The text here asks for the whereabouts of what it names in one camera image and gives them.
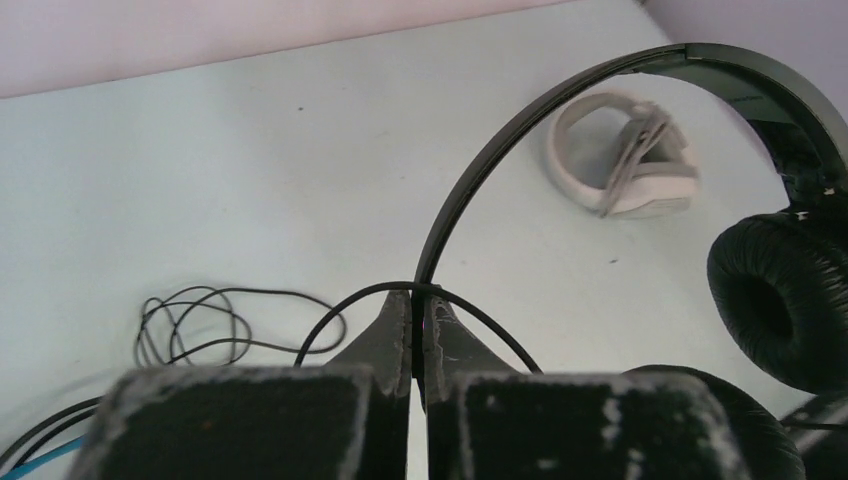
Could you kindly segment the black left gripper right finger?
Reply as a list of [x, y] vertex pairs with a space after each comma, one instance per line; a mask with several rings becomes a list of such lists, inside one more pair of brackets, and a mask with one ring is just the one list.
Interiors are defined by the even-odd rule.
[[423, 395], [433, 479], [748, 479], [707, 386], [669, 371], [520, 373], [430, 298]]

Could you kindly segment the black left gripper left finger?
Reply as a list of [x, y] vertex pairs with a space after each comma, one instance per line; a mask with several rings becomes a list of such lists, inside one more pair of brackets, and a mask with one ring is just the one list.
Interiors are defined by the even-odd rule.
[[411, 301], [317, 367], [178, 366], [123, 376], [96, 410], [72, 479], [402, 479]]

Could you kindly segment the white headphones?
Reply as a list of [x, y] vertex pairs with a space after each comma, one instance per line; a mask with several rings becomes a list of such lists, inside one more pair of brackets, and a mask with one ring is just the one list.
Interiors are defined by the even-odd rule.
[[[599, 110], [627, 122], [606, 150], [577, 160], [569, 132]], [[571, 202], [598, 218], [638, 219], [688, 209], [701, 186], [699, 161], [688, 138], [659, 104], [630, 92], [607, 90], [577, 98], [552, 116], [545, 170]]]

